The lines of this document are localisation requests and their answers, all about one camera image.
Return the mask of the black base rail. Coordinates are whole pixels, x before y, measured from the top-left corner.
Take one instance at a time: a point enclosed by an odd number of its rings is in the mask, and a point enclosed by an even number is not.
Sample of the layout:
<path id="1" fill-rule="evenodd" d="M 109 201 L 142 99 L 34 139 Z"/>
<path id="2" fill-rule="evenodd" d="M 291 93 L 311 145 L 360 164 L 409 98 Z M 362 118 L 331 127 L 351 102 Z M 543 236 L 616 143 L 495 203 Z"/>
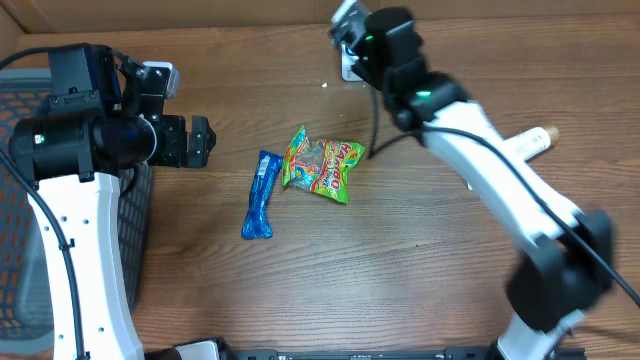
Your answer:
<path id="1" fill-rule="evenodd" d="M 145 360 L 489 360 L 501 359 L 497 347 L 452 346 L 422 351 L 282 352 L 273 349 L 233 350 L 222 337 L 191 341 L 146 352 Z"/>

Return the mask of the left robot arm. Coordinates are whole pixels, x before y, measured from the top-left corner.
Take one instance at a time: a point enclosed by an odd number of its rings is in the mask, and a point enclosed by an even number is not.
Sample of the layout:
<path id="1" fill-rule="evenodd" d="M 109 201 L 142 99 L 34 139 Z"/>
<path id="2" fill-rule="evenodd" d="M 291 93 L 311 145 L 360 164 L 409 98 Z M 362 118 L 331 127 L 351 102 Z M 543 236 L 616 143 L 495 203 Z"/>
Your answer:
<path id="1" fill-rule="evenodd" d="M 163 111 L 177 68 L 106 45 L 46 51 L 50 110 L 19 121 L 1 156 L 26 190 L 44 244 L 58 359 L 141 359 L 118 239 L 119 175 L 141 165 L 206 166 L 203 116 Z"/>

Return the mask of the white barcode scanner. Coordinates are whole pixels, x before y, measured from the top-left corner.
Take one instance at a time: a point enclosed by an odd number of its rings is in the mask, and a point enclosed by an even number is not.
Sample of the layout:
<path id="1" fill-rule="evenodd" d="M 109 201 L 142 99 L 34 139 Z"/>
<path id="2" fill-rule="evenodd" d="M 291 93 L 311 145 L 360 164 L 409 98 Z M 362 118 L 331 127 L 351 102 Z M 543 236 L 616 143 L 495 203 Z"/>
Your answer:
<path id="1" fill-rule="evenodd" d="M 341 45 L 341 75 L 345 82 L 363 82 L 352 69 L 359 57 L 345 44 Z"/>

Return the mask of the green Haribo gummy bag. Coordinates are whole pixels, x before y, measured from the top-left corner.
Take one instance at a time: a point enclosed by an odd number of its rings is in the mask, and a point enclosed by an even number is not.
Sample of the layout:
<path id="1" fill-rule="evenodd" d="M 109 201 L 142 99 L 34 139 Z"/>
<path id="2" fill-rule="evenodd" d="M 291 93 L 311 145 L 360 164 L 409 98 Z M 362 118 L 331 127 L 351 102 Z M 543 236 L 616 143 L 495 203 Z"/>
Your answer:
<path id="1" fill-rule="evenodd" d="M 347 204 L 348 174 L 359 163 L 365 150 L 363 145 L 356 142 L 311 140 L 302 126 L 287 147 L 282 185 Z"/>

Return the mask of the white tube with gold cap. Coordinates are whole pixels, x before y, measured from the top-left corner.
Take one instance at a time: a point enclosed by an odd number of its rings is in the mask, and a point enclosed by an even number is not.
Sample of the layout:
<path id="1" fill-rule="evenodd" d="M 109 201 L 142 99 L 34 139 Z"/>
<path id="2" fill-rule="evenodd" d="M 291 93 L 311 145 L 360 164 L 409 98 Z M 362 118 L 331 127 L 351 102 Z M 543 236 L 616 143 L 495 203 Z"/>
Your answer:
<path id="1" fill-rule="evenodd" d="M 560 137 L 555 126 L 534 127 L 504 141 L 504 144 L 513 150 L 524 161 L 549 150 Z"/>

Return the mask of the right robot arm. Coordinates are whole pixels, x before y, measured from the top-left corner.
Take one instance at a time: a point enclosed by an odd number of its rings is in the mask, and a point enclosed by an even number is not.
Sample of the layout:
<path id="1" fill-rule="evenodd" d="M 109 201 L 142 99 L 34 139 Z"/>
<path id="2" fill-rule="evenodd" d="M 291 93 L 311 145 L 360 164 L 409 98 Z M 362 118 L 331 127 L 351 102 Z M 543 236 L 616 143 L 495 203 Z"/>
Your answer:
<path id="1" fill-rule="evenodd" d="M 408 9 L 345 1 L 331 23 L 332 42 L 356 54 L 355 73 L 382 93 L 394 124 L 455 169 L 512 239 L 514 316 L 488 358 L 548 357 L 611 288 L 611 220 L 551 188 L 454 78 L 429 70 Z"/>

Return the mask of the blue snack bar wrapper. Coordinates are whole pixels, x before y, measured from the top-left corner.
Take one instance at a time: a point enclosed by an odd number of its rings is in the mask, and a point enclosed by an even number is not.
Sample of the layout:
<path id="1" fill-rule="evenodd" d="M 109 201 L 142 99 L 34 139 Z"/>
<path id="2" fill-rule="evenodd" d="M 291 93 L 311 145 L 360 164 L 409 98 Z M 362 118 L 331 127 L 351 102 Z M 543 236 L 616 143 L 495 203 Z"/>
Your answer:
<path id="1" fill-rule="evenodd" d="M 248 211 L 241 231 L 244 239 L 273 236 L 273 230 L 267 218 L 267 206 L 282 165 L 282 156 L 266 150 L 260 151 L 249 193 Z"/>

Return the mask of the grey plastic shopping basket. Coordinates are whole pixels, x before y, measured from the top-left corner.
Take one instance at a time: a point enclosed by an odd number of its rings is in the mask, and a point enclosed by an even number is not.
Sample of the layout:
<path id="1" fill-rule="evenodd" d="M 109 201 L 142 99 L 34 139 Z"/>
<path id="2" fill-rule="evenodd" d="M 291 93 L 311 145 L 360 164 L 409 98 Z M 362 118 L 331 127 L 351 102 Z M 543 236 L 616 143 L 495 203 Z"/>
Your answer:
<path id="1" fill-rule="evenodd" d="M 1 148 L 16 123 L 48 111 L 52 89 L 48 69 L 1 72 Z M 118 234 L 124 285 L 130 310 L 136 308 L 149 227 L 153 175 L 150 167 L 120 173 L 120 186 L 135 185 L 119 199 Z M 32 355 L 54 345 L 54 321 L 46 258 L 27 194 L 1 168 L 1 351 Z"/>

